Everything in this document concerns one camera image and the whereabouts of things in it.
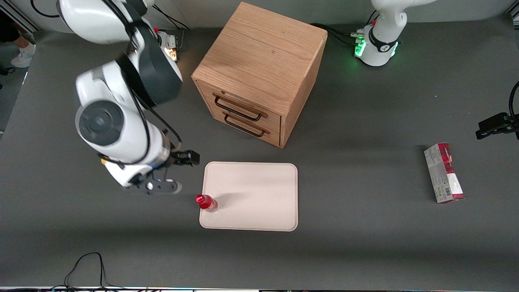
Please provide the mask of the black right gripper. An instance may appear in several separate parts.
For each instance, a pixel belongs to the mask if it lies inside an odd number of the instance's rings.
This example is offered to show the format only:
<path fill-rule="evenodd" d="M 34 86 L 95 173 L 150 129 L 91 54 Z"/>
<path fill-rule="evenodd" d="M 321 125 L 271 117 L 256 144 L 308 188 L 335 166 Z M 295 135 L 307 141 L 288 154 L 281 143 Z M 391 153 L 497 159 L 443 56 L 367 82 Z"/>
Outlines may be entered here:
<path fill-rule="evenodd" d="M 165 161 L 165 165 L 190 165 L 196 166 L 200 163 L 200 154 L 196 151 L 176 151 L 170 152 Z"/>

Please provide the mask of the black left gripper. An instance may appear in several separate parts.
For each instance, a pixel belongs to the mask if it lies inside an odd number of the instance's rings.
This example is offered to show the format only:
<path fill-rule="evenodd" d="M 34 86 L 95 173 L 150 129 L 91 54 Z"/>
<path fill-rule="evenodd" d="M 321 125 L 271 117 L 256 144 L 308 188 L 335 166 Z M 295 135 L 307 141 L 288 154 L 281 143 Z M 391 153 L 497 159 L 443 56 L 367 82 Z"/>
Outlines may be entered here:
<path fill-rule="evenodd" d="M 519 115 L 509 115 L 504 112 L 496 114 L 494 124 L 478 123 L 478 130 L 475 132 L 476 138 L 482 140 L 493 134 L 508 134 L 519 132 Z"/>

